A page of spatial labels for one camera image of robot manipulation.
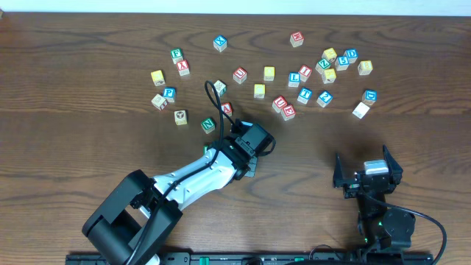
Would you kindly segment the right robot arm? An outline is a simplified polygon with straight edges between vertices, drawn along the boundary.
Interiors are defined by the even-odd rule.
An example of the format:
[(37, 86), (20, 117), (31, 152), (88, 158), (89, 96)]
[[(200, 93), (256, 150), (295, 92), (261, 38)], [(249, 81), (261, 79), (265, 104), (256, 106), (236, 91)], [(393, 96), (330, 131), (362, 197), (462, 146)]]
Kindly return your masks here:
[(344, 198), (358, 204), (358, 230), (366, 239), (366, 246), (355, 251), (360, 262), (379, 253), (402, 255), (411, 246), (415, 229), (415, 215), (386, 205), (387, 194), (400, 184), (403, 169), (386, 146), (383, 158), (364, 163), (364, 169), (347, 178), (339, 155), (333, 173), (333, 187), (343, 191)]

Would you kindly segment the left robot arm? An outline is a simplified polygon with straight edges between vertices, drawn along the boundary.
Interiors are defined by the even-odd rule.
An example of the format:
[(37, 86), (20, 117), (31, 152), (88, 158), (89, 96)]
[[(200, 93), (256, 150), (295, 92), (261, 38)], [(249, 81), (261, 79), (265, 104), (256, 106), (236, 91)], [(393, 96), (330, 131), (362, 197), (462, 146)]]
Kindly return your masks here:
[(275, 139), (259, 124), (237, 120), (230, 134), (213, 142), (193, 163), (168, 174), (129, 173), (82, 227), (109, 264), (161, 264), (158, 252), (183, 209), (234, 180), (253, 175), (257, 159)]

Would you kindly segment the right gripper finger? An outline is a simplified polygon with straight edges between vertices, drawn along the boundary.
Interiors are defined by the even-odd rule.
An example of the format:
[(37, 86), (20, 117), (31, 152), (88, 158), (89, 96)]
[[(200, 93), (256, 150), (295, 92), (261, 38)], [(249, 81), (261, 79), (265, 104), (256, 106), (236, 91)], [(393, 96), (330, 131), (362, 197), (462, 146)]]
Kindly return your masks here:
[(402, 180), (402, 176), (403, 176), (403, 168), (392, 157), (386, 145), (383, 145), (383, 157), (386, 162), (386, 165), (388, 166), (389, 174), (391, 176), (392, 182), (394, 184), (400, 184), (400, 181)]
[(341, 165), (341, 160), (339, 157), (339, 154), (336, 153), (336, 162), (335, 162), (335, 167), (334, 167), (334, 172), (333, 172), (333, 187), (334, 188), (341, 188), (345, 184), (344, 181), (344, 174), (343, 174), (343, 168)]

